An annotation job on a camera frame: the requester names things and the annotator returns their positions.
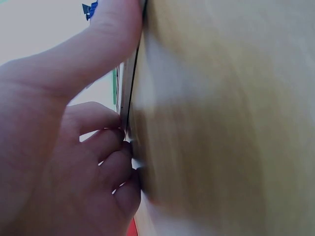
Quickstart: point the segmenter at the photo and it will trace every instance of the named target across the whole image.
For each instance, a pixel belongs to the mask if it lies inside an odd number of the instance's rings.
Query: wooden board
[[[129,117],[140,236],[315,235],[314,13],[149,0]]]

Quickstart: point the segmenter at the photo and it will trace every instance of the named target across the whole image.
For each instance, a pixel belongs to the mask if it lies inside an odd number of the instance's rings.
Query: finger
[[[89,28],[49,51],[9,63],[7,68],[14,72],[13,79],[71,99],[130,56],[140,33],[139,0],[102,0]]]
[[[132,171],[130,144],[124,142],[121,150],[112,153],[100,166],[101,181],[105,181],[111,191],[126,182]]]
[[[136,170],[132,170],[131,178],[117,189],[114,197],[126,218],[131,220],[137,212],[141,201],[139,177]]]
[[[119,129],[104,129],[93,134],[81,145],[91,151],[96,161],[100,163],[110,154],[121,149],[124,138],[124,132]]]
[[[87,102],[67,107],[64,116],[66,125],[75,125],[80,135],[104,128],[115,129],[121,125],[119,115],[97,102]]]

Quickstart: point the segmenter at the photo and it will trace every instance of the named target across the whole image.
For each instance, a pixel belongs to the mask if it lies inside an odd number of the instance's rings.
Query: skin
[[[0,235],[126,234],[140,188],[120,117],[67,104],[130,56],[140,33],[138,0],[99,0],[88,29],[0,67]]]

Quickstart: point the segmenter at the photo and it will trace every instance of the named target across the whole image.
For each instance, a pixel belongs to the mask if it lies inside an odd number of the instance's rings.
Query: red object
[[[137,231],[136,223],[134,222],[134,219],[132,220],[131,224],[129,225],[127,236],[138,236],[138,231]]]

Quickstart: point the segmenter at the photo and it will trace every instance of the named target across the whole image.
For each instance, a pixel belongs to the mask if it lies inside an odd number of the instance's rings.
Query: blue object
[[[87,6],[85,4],[82,4],[82,7],[83,7],[83,12],[84,14],[86,15],[86,18],[87,18],[87,21],[92,18],[92,16],[94,15],[95,13],[95,10],[98,6],[98,1],[96,2],[93,2],[91,6]]]

